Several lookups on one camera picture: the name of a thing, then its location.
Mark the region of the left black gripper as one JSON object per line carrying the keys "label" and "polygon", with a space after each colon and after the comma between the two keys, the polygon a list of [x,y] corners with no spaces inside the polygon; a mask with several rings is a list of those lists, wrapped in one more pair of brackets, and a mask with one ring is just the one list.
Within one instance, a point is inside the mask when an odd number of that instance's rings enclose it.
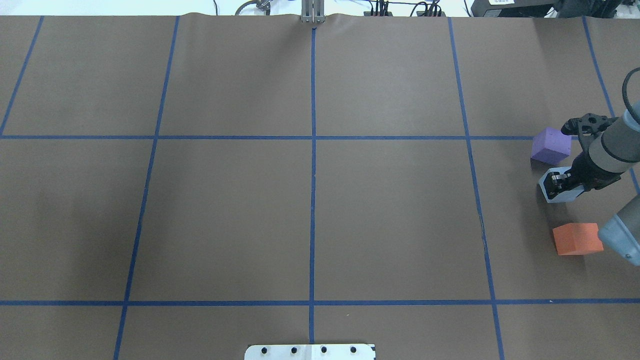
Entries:
{"label": "left black gripper", "polygon": [[561,128],[565,135],[578,136],[582,153],[570,170],[549,171],[549,196],[572,191],[583,185],[586,192],[597,191],[619,181],[624,173],[624,123],[618,118],[587,113],[568,120]]}

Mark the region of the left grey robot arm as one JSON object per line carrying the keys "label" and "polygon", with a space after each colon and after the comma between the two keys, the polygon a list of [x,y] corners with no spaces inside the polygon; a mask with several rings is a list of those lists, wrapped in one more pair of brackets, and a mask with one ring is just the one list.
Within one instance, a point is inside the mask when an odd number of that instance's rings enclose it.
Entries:
{"label": "left grey robot arm", "polygon": [[[639,164],[639,103],[628,105],[619,117],[588,112],[571,118],[560,131],[577,136],[582,152],[570,167],[550,168],[538,180],[547,203],[568,203],[586,192],[602,190]],[[639,196],[634,196],[607,221],[598,236],[615,253],[638,266]]]}

